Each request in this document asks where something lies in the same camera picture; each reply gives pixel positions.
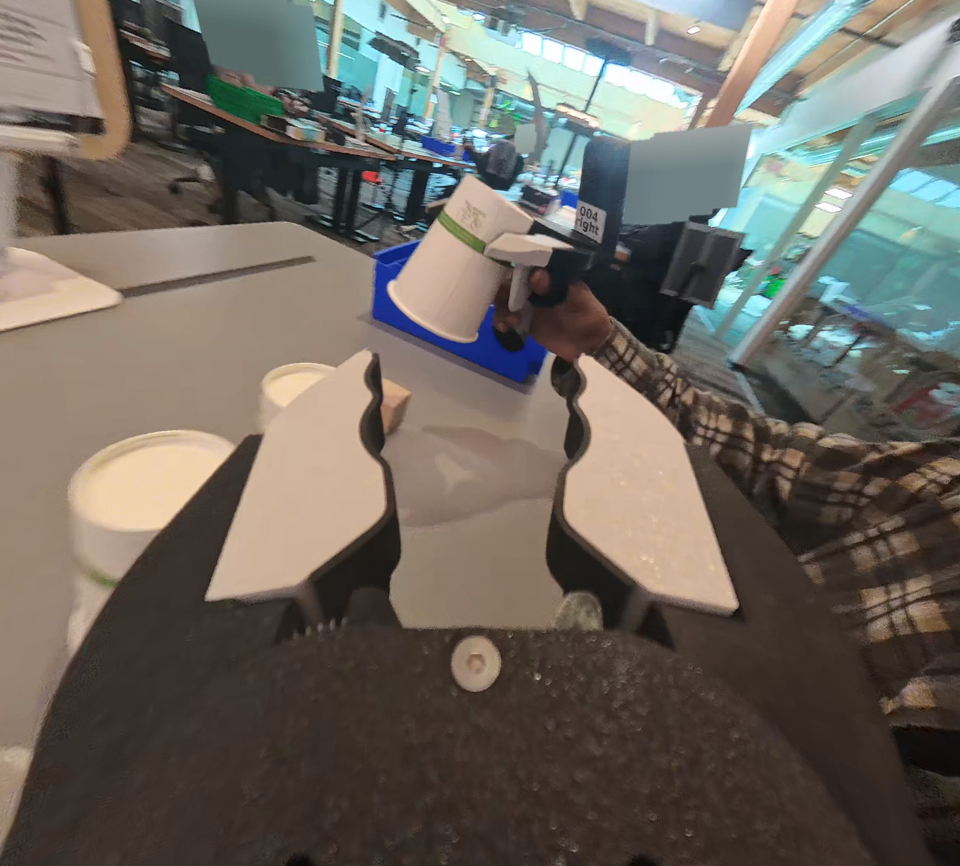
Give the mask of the green plastic crate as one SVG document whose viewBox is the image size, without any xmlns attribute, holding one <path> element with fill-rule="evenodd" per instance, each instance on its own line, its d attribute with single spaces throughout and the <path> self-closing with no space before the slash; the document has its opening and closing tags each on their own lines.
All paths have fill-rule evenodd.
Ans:
<svg viewBox="0 0 960 866">
<path fill-rule="evenodd" d="M 286 116 L 279 98 L 248 86 L 237 86 L 214 74 L 206 77 L 206 92 L 217 109 L 256 125 L 260 125 L 265 116 Z"/>
</svg>

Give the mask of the blue plastic bin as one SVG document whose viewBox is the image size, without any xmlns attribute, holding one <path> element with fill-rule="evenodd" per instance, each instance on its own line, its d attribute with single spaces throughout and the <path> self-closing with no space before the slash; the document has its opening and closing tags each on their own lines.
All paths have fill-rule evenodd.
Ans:
<svg viewBox="0 0 960 866">
<path fill-rule="evenodd" d="M 494 325 L 493 307 L 487 309 L 477 337 L 471 343 L 444 339 L 411 320 L 397 307 L 387 286 L 402 272 L 419 243 L 418 240 L 408 241 L 373 255 L 371 318 L 501 378 L 516 383 L 537 378 L 546 360 L 546 349 L 531 339 L 525 340 L 522 347 L 515 351 L 504 348 L 496 337 L 498 331 Z"/>
</svg>

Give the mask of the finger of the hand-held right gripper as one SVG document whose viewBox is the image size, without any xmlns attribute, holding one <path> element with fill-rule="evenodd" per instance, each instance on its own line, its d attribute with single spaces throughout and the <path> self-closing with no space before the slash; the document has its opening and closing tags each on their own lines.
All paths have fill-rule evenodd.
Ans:
<svg viewBox="0 0 960 866">
<path fill-rule="evenodd" d="M 504 233 L 486 244 L 483 256 L 511 267 L 546 268 L 575 256 L 568 241 L 549 234 Z"/>
</svg>

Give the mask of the printed instruction sheet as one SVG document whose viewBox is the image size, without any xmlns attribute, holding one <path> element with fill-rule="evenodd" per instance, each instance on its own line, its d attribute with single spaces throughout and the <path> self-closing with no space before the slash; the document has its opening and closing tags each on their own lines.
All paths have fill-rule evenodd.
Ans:
<svg viewBox="0 0 960 866">
<path fill-rule="evenodd" d="M 1 0 L 1 107 L 5 121 L 52 116 L 71 128 L 103 110 L 74 0 Z"/>
</svg>

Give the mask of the person's right hand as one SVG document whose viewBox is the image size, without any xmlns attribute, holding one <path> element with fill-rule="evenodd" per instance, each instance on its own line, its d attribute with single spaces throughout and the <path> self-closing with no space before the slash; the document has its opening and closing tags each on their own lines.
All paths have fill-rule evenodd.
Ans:
<svg viewBox="0 0 960 866">
<path fill-rule="evenodd" d="M 559 358 L 573 362 L 605 347 L 616 330 L 606 308 L 588 285 L 570 284 L 563 302 L 551 307 L 509 307 L 510 283 L 501 284 L 493 299 L 494 327 L 500 332 L 522 331 Z"/>
</svg>

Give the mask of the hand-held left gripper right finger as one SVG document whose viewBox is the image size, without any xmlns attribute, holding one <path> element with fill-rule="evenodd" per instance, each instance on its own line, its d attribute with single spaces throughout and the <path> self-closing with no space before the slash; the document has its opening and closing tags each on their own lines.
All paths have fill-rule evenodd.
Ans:
<svg viewBox="0 0 960 866">
<path fill-rule="evenodd" d="M 738 595 L 677 430 L 596 359 L 568 375 L 546 543 L 562 593 L 591 596 L 608 630 L 638 630 L 655 605 L 731 618 Z"/>
</svg>

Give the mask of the wooden office desk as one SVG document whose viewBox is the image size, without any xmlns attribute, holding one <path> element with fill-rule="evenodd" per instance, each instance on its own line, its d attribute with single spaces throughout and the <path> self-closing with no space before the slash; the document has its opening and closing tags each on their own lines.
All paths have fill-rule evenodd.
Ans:
<svg viewBox="0 0 960 866">
<path fill-rule="evenodd" d="M 210 97 L 204 93 L 184 89 L 169 83 L 161 84 L 161 90 L 179 107 L 189 107 L 201 112 L 201 106 L 213 106 Z M 220 115 L 226 114 L 217 108 L 216 111 L 220 113 Z M 307 147 L 316 152 L 318 155 L 318 174 L 322 169 L 331 169 L 335 171 L 336 183 L 330 213 L 310 213 L 308 215 L 309 225 L 319 231 L 328 231 L 338 236 L 353 236 L 360 243 L 369 242 L 365 236 L 359 236 L 358 233 L 359 224 L 357 214 L 360 207 L 359 199 L 362 173 L 378 170 L 387 160 L 387 155 L 384 151 L 347 140 L 344 142 L 330 140 L 327 134 L 328 130 L 312 121 L 308 121 L 300 127 L 297 127 L 293 119 L 288 117 L 270 116 L 266 123 L 262 122 L 260 125 L 247 122 L 240 118 L 239 121 L 246 126 L 246 128 L 264 128 L 264 130 L 267 131 L 266 135 L 271 139 L 286 141 L 287 143 L 291 142 L 294 145 Z M 221 134 L 223 130 L 217 125 L 216 127 L 220 130 Z M 219 136 L 214 149 L 214 169 L 217 175 L 217 182 L 219 172 L 219 157 L 217 155 Z"/>
</svg>

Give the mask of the white document stand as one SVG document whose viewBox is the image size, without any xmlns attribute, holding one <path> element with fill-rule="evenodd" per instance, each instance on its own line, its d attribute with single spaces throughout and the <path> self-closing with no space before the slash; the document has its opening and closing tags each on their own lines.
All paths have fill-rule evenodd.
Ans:
<svg viewBox="0 0 960 866">
<path fill-rule="evenodd" d="M 3 332 L 112 308 L 119 292 L 42 254 L 17 246 L 21 166 L 31 156 L 52 161 L 79 156 L 111 159 L 130 140 L 132 127 L 109 0 L 74 0 L 82 40 L 95 68 L 102 107 L 98 126 L 47 125 L 52 116 L 26 115 L 1 122 L 1 329 Z"/>
</svg>

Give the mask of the black office chair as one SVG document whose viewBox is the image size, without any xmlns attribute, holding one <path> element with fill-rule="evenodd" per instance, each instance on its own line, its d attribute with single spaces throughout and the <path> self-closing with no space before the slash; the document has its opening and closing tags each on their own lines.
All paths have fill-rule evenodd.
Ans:
<svg viewBox="0 0 960 866">
<path fill-rule="evenodd" d="M 714 308 L 727 276 L 745 252 L 743 232 L 686 221 L 659 293 L 693 306 Z"/>
</svg>

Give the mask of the wooden cube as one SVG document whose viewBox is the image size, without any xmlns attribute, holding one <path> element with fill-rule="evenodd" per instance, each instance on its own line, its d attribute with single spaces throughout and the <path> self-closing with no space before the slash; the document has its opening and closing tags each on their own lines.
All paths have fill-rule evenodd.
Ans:
<svg viewBox="0 0 960 866">
<path fill-rule="evenodd" d="M 382 399 L 380 413 L 384 435 L 394 434 L 402 425 L 412 393 L 406 387 L 392 381 L 381 381 Z"/>
</svg>

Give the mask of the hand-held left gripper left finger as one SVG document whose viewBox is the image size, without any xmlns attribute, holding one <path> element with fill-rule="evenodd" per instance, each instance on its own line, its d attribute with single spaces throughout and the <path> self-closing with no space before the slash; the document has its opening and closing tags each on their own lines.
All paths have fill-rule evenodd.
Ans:
<svg viewBox="0 0 960 866">
<path fill-rule="evenodd" d="M 205 601 L 291 600 L 330 625 L 362 591 L 388 595 L 401 535 L 379 357 L 335 367 L 261 434 Z"/>
</svg>

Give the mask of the black disc pole lamp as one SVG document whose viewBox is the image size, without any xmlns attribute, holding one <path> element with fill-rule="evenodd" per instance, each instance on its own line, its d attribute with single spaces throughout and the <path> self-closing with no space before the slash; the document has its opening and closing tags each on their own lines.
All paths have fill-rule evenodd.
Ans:
<svg viewBox="0 0 960 866">
<path fill-rule="evenodd" d="M 595 130 L 612 131 L 618 118 L 630 113 L 630 53 L 602 37 L 588 39 L 586 51 L 583 71 L 591 77 L 591 87 L 582 107 L 585 123 Z"/>
</svg>

